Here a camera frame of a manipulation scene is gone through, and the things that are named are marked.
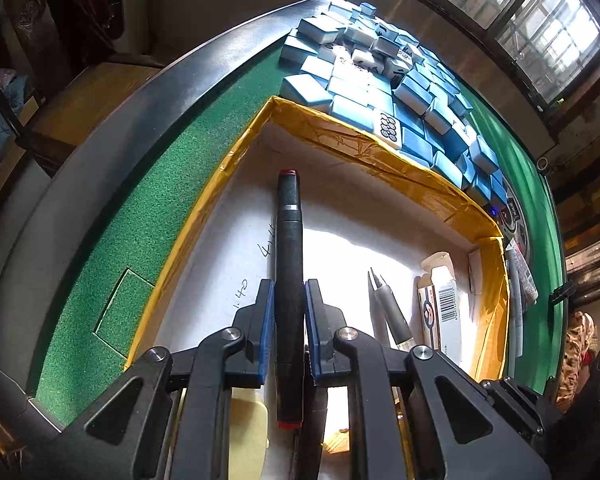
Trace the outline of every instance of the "cardboard box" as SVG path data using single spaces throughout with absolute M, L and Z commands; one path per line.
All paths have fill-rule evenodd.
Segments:
M 451 257 L 449 253 L 435 253 L 423 260 L 420 267 L 425 271 L 418 281 L 424 343 L 460 365 L 459 298 Z

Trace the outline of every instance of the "yellow tape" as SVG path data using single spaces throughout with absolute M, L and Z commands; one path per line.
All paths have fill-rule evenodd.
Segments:
M 261 127 L 272 121 L 291 135 L 322 150 L 359 164 L 404 196 L 430 210 L 443 222 L 478 245 L 482 261 L 482 294 L 476 306 L 478 331 L 470 375 L 476 380 L 502 375 L 509 320 L 502 235 L 475 202 L 433 171 L 390 149 L 377 137 L 311 108 L 271 97 L 240 136 L 209 179 L 194 204 L 164 264 L 145 307 L 125 368 L 151 347 L 166 307 L 207 216 Z

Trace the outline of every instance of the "pile of mahjong tiles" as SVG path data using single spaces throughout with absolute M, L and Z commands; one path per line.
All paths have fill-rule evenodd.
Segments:
M 280 58 L 298 66 L 280 97 L 378 136 L 481 207 L 506 205 L 498 159 L 469 124 L 454 74 L 373 5 L 332 1 L 291 30 Z

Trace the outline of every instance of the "pen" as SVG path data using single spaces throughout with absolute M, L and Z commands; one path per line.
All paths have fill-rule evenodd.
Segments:
M 280 171 L 278 176 L 274 317 L 278 425 L 292 430 L 302 425 L 304 383 L 302 210 L 294 170 Z
M 384 318 L 398 348 L 408 352 L 416 343 L 411 335 L 409 324 L 404 319 L 398 302 L 395 301 L 394 292 L 384 278 L 377 276 L 371 268 L 368 271 L 368 278 L 373 288 L 373 293 L 369 296 L 370 301 L 373 300 L 384 311 Z

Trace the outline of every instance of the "red marker tip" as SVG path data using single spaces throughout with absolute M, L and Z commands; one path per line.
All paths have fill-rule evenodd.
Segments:
M 280 422 L 280 421 L 278 421 L 278 427 L 281 430 L 298 430 L 299 428 L 302 428 L 302 422 Z

